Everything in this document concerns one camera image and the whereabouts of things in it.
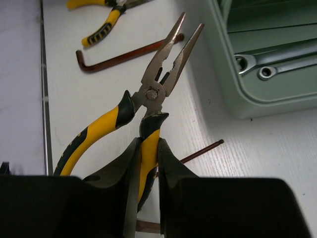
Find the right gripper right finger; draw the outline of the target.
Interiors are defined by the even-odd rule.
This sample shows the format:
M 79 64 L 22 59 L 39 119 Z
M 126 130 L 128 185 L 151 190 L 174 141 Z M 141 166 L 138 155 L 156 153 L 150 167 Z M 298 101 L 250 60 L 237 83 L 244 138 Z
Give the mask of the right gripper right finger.
M 158 180 L 159 180 L 159 210 L 160 233 L 170 238 L 182 227 L 181 209 L 184 205 L 182 181 L 186 178 L 196 178 L 171 151 L 163 138 L 158 142 Z

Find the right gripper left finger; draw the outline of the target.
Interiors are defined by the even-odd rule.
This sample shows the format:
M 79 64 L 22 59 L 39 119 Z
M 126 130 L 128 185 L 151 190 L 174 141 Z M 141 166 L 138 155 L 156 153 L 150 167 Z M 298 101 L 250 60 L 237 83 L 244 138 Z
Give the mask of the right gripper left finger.
M 99 237 L 135 236 L 141 170 L 141 138 L 134 138 L 109 164 L 84 178 L 96 189 L 87 223 Z

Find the thin brown hex key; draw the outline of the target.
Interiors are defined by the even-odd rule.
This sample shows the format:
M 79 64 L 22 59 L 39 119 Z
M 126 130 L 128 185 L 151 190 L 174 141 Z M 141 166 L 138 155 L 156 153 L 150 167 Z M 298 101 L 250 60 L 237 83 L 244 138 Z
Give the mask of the thin brown hex key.
M 201 150 L 195 152 L 186 159 L 179 161 L 172 153 L 167 141 L 163 138 L 158 142 L 158 171 L 153 175 L 153 179 L 159 178 L 160 185 L 175 185 L 178 181 L 184 178 L 199 178 L 193 172 L 191 172 L 183 162 L 188 162 L 191 159 L 202 155 L 203 153 L 219 146 L 224 141 L 221 139 Z

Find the yellow needle-nose pliers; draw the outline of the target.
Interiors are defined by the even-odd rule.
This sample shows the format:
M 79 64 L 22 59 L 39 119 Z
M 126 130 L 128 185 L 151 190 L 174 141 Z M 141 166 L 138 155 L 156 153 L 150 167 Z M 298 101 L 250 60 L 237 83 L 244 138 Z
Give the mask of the yellow needle-nose pliers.
M 170 96 L 193 47 L 204 27 L 199 24 L 192 36 L 173 62 L 173 67 L 160 78 L 163 61 L 166 60 L 176 41 L 186 13 L 179 16 L 175 25 L 164 39 L 156 54 L 148 64 L 141 79 L 141 87 L 134 94 L 126 90 L 119 104 L 105 113 L 81 131 L 62 153 L 54 170 L 55 176 L 71 174 L 80 157 L 99 139 L 127 125 L 141 106 L 147 111 L 140 123 L 141 171 L 139 182 L 138 209 L 141 209 L 152 190 L 158 166 L 158 142 L 160 128 L 169 116 L 163 113 L 162 104 Z

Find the large silver ratchet wrench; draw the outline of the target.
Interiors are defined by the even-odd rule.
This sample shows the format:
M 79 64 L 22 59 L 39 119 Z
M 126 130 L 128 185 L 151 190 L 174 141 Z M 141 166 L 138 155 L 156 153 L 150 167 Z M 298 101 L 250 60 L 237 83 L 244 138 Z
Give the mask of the large silver ratchet wrench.
M 240 75 L 245 75 L 251 69 L 269 65 L 271 63 L 309 56 L 317 52 L 316 43 L 298 44 L 258 55 L 235 54 L 234 58 L 242 63 L 239 69 Z

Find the small silver combination wrench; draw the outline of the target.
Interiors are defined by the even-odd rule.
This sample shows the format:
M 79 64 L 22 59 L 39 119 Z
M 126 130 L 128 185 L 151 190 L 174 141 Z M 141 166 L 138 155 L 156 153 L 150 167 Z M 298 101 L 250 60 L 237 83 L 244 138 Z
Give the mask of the small silver combination wrench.
M 284 64 L 280 66 L 264 66 L 259 69 L 258 78 L 262 81 L 267 81 L 278 74 L 314 66 L 316 64 L 317 64 L 317 58 L 314 57 L 314 58 L 301 59 L 300 61 L 288 63 L 288 64 Z

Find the green plastic toolbox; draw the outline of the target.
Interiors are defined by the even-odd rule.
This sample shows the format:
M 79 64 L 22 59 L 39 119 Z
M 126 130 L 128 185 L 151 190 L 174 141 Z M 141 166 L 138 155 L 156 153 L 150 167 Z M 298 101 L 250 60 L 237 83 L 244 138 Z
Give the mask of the green plastic toolbox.
M 317 53 L 259 66 L 239 74 L 235 54 L 258 55 L 286 47 L 317 43 L 314 0 L 206 0 L 201 18 L 212 65 L 229 113 L 248 119 L 317 105 L 317 65 L 258 78 L 264 66 L 280 66 L 317 57 Z

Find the yellow combination pliers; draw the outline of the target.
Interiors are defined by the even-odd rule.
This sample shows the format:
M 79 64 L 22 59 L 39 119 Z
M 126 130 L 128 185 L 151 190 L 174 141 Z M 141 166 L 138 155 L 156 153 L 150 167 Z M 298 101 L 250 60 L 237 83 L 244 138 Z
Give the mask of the yellow combination pliers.
M 89 48 L 101 40 L 103 40 L 113 29 L 116 22 L 127 9 L 145 4 L 150 0 L 68 0 L 66 7 L 74 10 L 87 5 L 100 5 L 111 7 L 111 11 L 105 22 L 95 32 L 83 38 L 81 44 L 85 48 Z

